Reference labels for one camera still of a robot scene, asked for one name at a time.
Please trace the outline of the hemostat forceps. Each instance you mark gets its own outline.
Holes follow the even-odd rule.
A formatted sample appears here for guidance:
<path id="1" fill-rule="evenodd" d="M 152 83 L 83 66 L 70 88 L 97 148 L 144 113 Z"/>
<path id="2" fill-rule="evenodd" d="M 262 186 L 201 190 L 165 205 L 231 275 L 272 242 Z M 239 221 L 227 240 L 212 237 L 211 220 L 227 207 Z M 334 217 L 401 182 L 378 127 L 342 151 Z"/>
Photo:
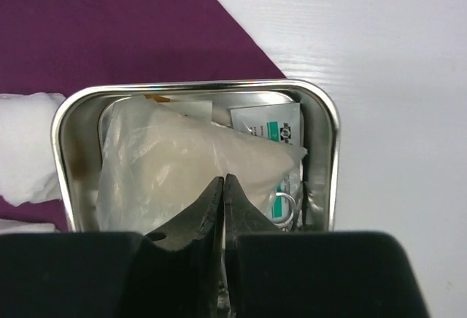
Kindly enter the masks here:
<path id="1" fill-rule="evenodd" d="M 293 224 L 297 203 L 293 196 L 276 191 L 275 200 L 271 207 L 271 221 L 279 228 L 285 229 Z"/>

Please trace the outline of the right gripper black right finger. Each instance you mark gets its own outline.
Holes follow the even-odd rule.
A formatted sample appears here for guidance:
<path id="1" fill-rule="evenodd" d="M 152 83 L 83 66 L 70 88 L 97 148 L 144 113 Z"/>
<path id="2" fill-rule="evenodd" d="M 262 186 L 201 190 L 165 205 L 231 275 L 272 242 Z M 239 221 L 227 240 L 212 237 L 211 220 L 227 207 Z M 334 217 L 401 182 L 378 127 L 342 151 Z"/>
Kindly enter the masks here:
<path id="1" fill-rule="evenodd" d="M 371 231 L 284 232 L 225 179 L 225 268 L 236 317 L 427 317 L 404 248 Z"/>

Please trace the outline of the bag of cotton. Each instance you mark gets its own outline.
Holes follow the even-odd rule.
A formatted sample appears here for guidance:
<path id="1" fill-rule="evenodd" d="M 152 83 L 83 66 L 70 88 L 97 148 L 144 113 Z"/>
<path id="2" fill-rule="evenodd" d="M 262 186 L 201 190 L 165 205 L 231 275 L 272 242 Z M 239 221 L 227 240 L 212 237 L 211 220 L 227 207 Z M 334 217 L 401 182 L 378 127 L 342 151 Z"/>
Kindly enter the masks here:
<path id="1" fill-rule="evenodd" d="M 261 211 L 306 149 L 188 117 L 144 96 L 112 108 L 96 200 L 101 230 L 146 234 L 217 177 L 237 177 Z"/>

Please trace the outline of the suture packet white green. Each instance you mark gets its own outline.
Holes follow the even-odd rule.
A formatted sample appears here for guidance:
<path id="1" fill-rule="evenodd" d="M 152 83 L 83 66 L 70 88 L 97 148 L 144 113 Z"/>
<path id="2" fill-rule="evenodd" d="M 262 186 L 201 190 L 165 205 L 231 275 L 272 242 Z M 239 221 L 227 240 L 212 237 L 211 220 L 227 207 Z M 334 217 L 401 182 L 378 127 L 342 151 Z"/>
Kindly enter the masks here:
<path id="1" fill-rule="evenodd" d="M 231 110 L 233 129 L 275 142 L 302 146 L 299 103 L 252 106 Z"/>

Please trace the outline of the scalpel with orange cover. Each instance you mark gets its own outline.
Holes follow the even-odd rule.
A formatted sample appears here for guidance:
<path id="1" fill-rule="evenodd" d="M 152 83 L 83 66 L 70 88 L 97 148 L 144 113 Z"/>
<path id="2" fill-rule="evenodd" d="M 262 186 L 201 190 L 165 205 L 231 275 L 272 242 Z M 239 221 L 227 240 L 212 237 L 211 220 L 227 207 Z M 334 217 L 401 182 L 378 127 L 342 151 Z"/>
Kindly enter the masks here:
<path id="1" fill-rule="evenodd" d="M 171 101 L 170 98 L 155 95 L 155 94 L 147 94 L 144 97 L 147 98 L 147 99 L 154 100 L 155 102 L 158 102 L 158 103 L 169 103 Z"/>

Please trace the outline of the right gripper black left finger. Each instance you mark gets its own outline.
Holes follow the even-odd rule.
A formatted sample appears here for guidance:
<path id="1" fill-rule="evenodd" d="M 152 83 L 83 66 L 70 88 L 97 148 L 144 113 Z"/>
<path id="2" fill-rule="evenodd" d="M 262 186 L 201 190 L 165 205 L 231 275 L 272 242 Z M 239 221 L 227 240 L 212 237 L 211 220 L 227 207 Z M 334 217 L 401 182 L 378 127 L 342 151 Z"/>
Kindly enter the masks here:
<path id="1" fill-rule="evenodd" d="M 176 217 L 132 232 L 1 237 L 3 317 L 215 317 L 223 185 Z"/>

